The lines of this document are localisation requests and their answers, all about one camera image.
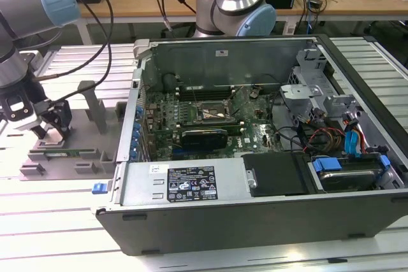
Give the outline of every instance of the product label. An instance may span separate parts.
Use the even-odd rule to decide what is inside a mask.
[[[168,169],[167,164],[150,165],[149,174],[166,173]]]
[[[227,57],[228,56],[228,50],[216,50],[215,51],[215,56],[216,57]]]
[[[167,172],[167,182],[169,202],[218,199],[213,166],[170,168]]]

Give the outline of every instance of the power cable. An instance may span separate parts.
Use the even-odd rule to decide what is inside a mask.
[[[50,38],[48,41],[45,41],[43,43],[33,45],[33,46],[19,48],[19,50],[30,50],[30,49],[37,49],[37,48],[42,48],[42,47],[48,46],[49,44],[52,44],[53,42],[55,42],[61,35],[62,35],[62,30],[59,29],[57,34],[54,35],[52,38]]]
[[[84,6],[89,10],[89,12],[90,12],[91,15],[94,17],[94,19],[95,19],[95,21],[97,22],[97,24],[100,26],[100,28],[101,28],[101,30],[102,30],[103,34],[105,35],[105,38],[106,38],[106,43],[105,43],[104,45],[108,47],[108,65],[107,65],[107,67],[106,67],[105,74],[104,74],[104,75],[102,76],[102,78],[101,78],[99,81],[97,81],[96,83],[94,83],[94,84],[92,84],[92,85],[90,85],[90,86],[84,87],[84,88],[82,88],[82,89],[80,89],[80,90],[76,90],[76,91],[74,91],[74,92],[72,92],[72,93],[70,93],[70,94],[68,94],[68,95],[65,95],[64,97],[61,97],[61,98],[59,98],[59,99],[53,101],[53,102],[52,102],[52,105],[55,105],[55,104],[57,104],[58,102],[61,102],[61,101],[63,101],[63,100],[67,100],[68,98],[70,98],[70,97],[72,97],[72,96],[74,96],[74,95],[76,95],[76,94],[80,94],[80,93],[82,93],[82,92],[85,92],[85,91],[87,91],[87,90],[90,90],[90,89],[93,89],[93,88],[97,87],[97,86],[100,85],[102,82],[104,82],[104,81],[106,80],[107,76],[109,75],[110,68],[111,68],[111,65],[112,65],[112,49],[111,49],[111,46],[110,46],[110,39],[111,39],[112,33],[113,33],[113,9],[112,9],[112,4],[110,3],[110,1],[109,1],[109,0],[105,0],[105,1],[106,1],[107,5],[108,5],[108,7],[109,7],[109,12],[110,12],[110,30],[109,30],[109,34],[106,34],[105,28],[102,26],[102,23],[100,22],[99,18],[98,18],[98,17],[96,16],[96,14],[92,11],[92,9],[89,7],[89,5],[88,5],[87,3],[85,3],[85,2],[82,1],[83,4],[84,4]]]

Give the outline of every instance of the aluminum profile table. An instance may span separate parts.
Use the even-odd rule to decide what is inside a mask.
[[[358,46],[360,52],[369,52],[367,55],[372,56],[358,57],[361,60],[379,61],[374,67],[380,70],[368,71],[371,74],[367,75],[367,82],[377,85],[381,81],[383,86],[373,89],[388,88],[387,84],[407,81],[399,64],[376,43],[367,43],[358,38],[333,41],[350,61],[353,54],[349,53],[356,52],[357,55],[359,51],[355,51],[356,47],[347,46]],[[47,54],[42,69],[50,69],[47,74],[53,69],[62,71],[75,67],[88,59],[97,48],[63,47],[58,52]],[[132,48],[132,44],[113,46],[114,69],[106,82],[107,86],[96,91],[106,105],[127,98],[126,84],[129,86],[130,72],[135,68]],[[48,83],[47,94],[59,97],[74,88],[82,78],[97,80],[105,68],[106,57],[106,52],[102,53],[91,66],[65,79],[65,82]],[[369,68],[371,64],[353,65],[365,73],[367,70],[364,69],[373,69]],[[390,70],[388,65],[399,69]],[[371,78],[381,69],[389,73],[390,79],[378,79],[381,75],[377,79]],[[379,96],[390,99],[390,95],[380,93]],[[392,101],[386,101],[390,102],[387,107],[395,105]],[[70,102],[74,108],[85,107],[81,96],[73,97]],[[395,114],[399,120],[406,119],[399,117],[406,115],[406,112]],[[11,131],[4,124],[0,124],[0,133],[0,271],[58,269],[71,272],[95,268],[137,272],[219,271],[221,268],[223,271],[408,271],[408,217],[396,221],[374,238],[128,257],[91,213],[90,208],[102,206],[108,201],[107,194],[91,194],[94,183],[106,180],[21,182],[17,179],[18,168],[35,138],[29,132]]]
[[[408,132],[408,70],[378,42],[364,38],[333,38],[353,68]],[[350,90],[334,75],[345,94]]]

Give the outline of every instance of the wooden desk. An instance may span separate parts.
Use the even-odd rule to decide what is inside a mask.
[[[115,14],[115,23],[163,22],[156,0],[110,0]],[[193,8],[196,0],[186,0]],[[165,0],[166,14],[170,22],[194,22],[195,16],[177,0]],[[92,4],[91,8],[100,17],[102,23],[109,23],[109,11],[102,1]],[[295,0],[293,9],[277,10],[277,20],[285,21],[284,34],[293,34],[296,23],[303,11],[303,1]],[[84,44],[92,43],[87,24],[95,20],[81,5],[82,19],[78,29]],[[408,19],[408,3],[401,0],[328,0],[327,7],[319,20],[362,21],[362,20],[404,20]]]

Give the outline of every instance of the wire bundle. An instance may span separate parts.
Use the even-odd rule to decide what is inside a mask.
[[[315,130],[313,135],[309,138],[308,144],[313,145],[313,147],[316,147],[316,144],[312,142],[317,136],[326,136],[326,138],[328,139],[323,149],[320,149],[320,151],[327,153],[332,150],[341,149],[342,137],[344,137],[345,134],[340,129],[332,127],[321,127]]]
[[[344,120],[343,123],[344,123],[345,125],[348,125],[348,124],[349,124],[349,121],[348,121],[348,120]],[[352,131],[355,132],[355,133],[357,133],[357,135],[358,135],[358,143],[360,144],[361,152],[362,152],[363,154],[366,154],[367,151],[365,150],[365,137],[364,137],[364,134],[363,134],[359,129],[357,129],[356,127],[352,128]]]
[[[303,0],[303,11],[302,11],[302,15],[300,15],[299,22],[296,25],[295,32],[299,29],[300,24],[302,23],[303,17],[305,16],[305,19],[306,19],[310,12],[311,14],[316,15],[313,26],[311,26],[311,21],[310,20],[308,21],[307,34],[309,34],[309,30],[310,30],[310,33],[312,33],[313,29],[315,29],[318,23],[319,15],[326,9],[326,7],[327,7],[327,0],[323,0],[323,5],[319,9],[313,9],[310,5],[310,0]]]

